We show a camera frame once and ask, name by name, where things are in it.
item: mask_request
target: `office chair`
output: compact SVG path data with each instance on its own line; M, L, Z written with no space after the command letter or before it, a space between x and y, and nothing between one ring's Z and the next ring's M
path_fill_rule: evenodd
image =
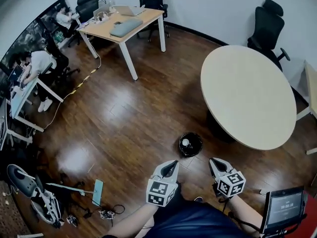
M74 36L72 40L68 43L68 47L70 48L70 44L73 42L73 40L77 40L77 45L79 45L80 42L80 34L77 30L69 31L66 27L58 24L55 18L50 17L49 22L56 25L58 29L63 33L64 38L70 38Z
M262 7L256 8L254 34L248 39L249 48L269 58L281 71L283 70L279 61L283 57L290 61L290 58L282 48L282 54L279 57L276 57L272 50L275 49L278 36L285 24L282 19L283 14L283 8L279 4L272 0L265 0Z
M167 8L168 5L167 4L163 4L163 0L140 0L140 7L145 5L145 8L149 8L149 9L156 9L156 10L163 10L164 14L163 14L163 19L167 17ZM155 30L159 29L159 25L158 23L151 23L147 28L141 30L140 32L144 32L144 31L150 31L150 35L148 38L148 42L151 42L151 36L153 34L153 32ZM164 30L164 33L166 34L166 36L169 38L169 32Z
M68 67L69 60L68 57L65 56L56 46L53 38L51 37L51 34L48 30L45 30L44 33L42 34L42 37L46 40L47 46L46 50L49 52L53 57L56 58L57 66L58 67L63 67L63 70L60 71L60 73L57 75L57 78L55 79L56 84L64 83L71 74L74 72L80 72L80 69L74 69L70 70ZM45 74L48 70L52 71L53 69L50 66L48 66L43 74Z
M99 0L77 0L76 11L80 22L87 22L94 17L94 11L99 8Z

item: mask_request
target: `display screen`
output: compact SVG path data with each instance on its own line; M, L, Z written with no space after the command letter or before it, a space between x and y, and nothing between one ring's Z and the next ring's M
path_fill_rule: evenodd
M300 215L302 193L273 197L267 224L275 224Z

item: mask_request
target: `white sneaker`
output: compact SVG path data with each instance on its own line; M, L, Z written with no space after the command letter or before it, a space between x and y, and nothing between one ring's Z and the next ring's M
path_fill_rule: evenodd
M38 112L43 112L44 106L45 106L45 101L42 101L39 108L38 108Z
M49 109L52 103L53 103L52 100L50 100L49 98L46 98L46 100L44 101L44 108L43 108L44 112Z

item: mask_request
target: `white wall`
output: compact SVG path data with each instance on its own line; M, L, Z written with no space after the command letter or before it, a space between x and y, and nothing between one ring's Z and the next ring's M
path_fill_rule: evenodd
M56 0L9 0L0 8L0 59L24 28ZM67 0L75 8L77 0ZM195 29L229 44L246 45L253 33L255 8L264 0L164 0L167 21ZM291 61L281 61L284 74L299 92L305 82L304 60L317 68L317 0L274 0L284 9L285 27L275 52L283 47ZM138 5L139 0L115 0Z

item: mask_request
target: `white shirt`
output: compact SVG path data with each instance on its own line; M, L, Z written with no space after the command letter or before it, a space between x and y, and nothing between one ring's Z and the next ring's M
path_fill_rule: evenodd
M57 66L56 60L52 55L48 54L46 51L35 51L31 53L31 71L30 74L36 72L37 74L42 74L44 70L52 63L51 68L55 69Z
M71 22L73 21L72 19L69 19L69 16L66 16L65 14L58 12L56 15L56 21L58 24L60 24L61 26L66 27L67 29L70 28L71 26Z

